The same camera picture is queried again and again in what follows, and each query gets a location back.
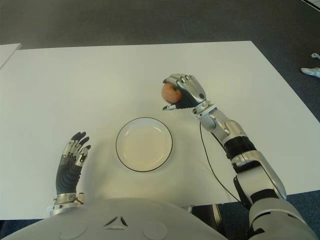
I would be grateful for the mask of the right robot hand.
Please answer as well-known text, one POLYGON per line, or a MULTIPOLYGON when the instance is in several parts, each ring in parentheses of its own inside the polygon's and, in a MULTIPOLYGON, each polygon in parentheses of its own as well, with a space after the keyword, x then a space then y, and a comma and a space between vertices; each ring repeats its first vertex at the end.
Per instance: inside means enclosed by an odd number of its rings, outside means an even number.
POLYGON ((195 108, 206 100, 206 93, 195 76, 171 74, 163 83, 161 94, 169 103, 163 111, 195 108))

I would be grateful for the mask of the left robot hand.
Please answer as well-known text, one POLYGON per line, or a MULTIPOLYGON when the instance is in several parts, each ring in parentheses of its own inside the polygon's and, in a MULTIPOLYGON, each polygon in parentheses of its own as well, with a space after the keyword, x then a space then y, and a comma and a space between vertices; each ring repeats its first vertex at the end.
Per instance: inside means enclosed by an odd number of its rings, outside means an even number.
POLYGON ((76 193, 82 168, 91 148, 91 145, 84 146, 89 140, 85 131, 78 132, 65 145, 55 179, 57 195, 76 193))

